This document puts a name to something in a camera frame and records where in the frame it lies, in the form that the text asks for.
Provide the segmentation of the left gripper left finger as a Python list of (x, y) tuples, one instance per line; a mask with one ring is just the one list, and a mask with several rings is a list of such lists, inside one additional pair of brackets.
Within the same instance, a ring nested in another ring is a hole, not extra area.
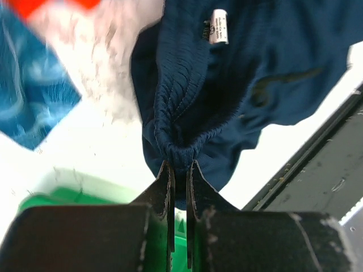
[(127, 205), (35, 206), (11, 223), (2, 271), (170, 271), (174, 251), (174, 172)]

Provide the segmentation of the navy blue shorts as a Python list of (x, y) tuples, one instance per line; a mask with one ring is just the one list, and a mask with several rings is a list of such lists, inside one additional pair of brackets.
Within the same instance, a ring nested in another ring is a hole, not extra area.
[(221, 190), (263, 128), (314, 114), (361, 40), (361, 1), (166, 1), (131, 66), (145, 161), (174, 168), (175, 206), (194, 160)]

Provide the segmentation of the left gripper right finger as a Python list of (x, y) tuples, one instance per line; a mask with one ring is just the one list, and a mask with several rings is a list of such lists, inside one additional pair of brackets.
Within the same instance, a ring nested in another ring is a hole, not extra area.
[(192, 271), (355, 271), (338, 221), (319, 212), (240, 211), (187, 173), (187, 258)]

